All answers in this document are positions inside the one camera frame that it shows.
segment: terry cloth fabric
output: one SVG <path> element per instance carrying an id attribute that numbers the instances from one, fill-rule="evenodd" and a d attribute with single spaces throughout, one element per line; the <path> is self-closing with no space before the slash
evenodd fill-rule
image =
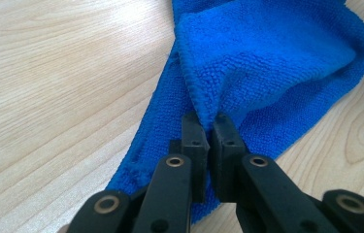
<path id="1" fill-rule="evenodd" d="M 149 183 L 181 118 L 229 115 L 249 149 L 277 158 L 364 75 L 364 23 L 341 0 L 175 0 L 176 42 L 130 150 L 107 189 Z M 218 202 L 208 185 L 206 204 Z"/>

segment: light wood tabletop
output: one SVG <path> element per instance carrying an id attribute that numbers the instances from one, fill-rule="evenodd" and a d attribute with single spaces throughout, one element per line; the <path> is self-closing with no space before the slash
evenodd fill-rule
<path id="1" fill-rule="evenodd" d="M 364 20 L 364 0 L 347 5 Z M 170 0 L 0 1 L 0 232 L 57 232 L 125 155 L 174 41 Z M 364 196 L 364 79 L 278 163 Z M 192 232 L 241 232 L 222 205 Z"/>

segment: metal ring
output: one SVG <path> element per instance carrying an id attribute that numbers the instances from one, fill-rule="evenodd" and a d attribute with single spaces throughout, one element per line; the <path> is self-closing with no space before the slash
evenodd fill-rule
<path id="1" fill-rule="evenodd" d="M 266 167 L 269 162 L 260 156 L 255 156 L 250 159 L 250 163 L 257 167 Z"/>
<path id="2" fill-rule="evenodd" d="M 113 205 L 108 208 L 102 207 L 102 203 L 104 201 L 113 201 Z M 119 204 L 120 204 L 120 200 L 116 196 L 113 196 L 113 195 L 104 196 L 104 197 L 100 198 L 96 202 L 96 204 L 94 204 L 94 211 L 101 215 L 108 214 L 110 212 L 113 212 L 115 209 L 117 209 Z"/>
<path id="3" fill-rule="evenodd" d="M 364 204 L 357 198 L 340 194 L 336 197 L 337 204 L 343 209 L 355 213 L 364 214 Z"/>
<path id="4" fill-rule="evenodd" d="M 182 160 L 180 157 L 170 157 L 166 159 L 166 164 L 170 167 L 180 167 L 184 164 L 184 160 Z"/>

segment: blue cloth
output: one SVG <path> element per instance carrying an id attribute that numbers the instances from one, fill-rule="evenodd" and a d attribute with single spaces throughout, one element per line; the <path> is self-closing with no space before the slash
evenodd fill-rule
<path id="1" fill-rule="evenodd" d="M 364 23 L 343 1 L 173 1 L 176 42 L 107 189 L 149 183 L 181 118 L 228 114 L 250 150 L 277 158 L 364 75 Z M 218 205 L 194 205 L 193 221 Z"/>

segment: blue towel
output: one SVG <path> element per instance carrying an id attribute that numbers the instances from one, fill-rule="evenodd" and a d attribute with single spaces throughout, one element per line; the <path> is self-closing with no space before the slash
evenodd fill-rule
<path id="1" fill-rule="evenodd" d="M 364 23 L 342 0 L 174 0 L 176 41 L 107 189 L 149 183 L 181 118 L 228 114 L 249 149 L 277 158 L 364 75 Z M 208 185 L 193 222 L 218 205 Z"/>

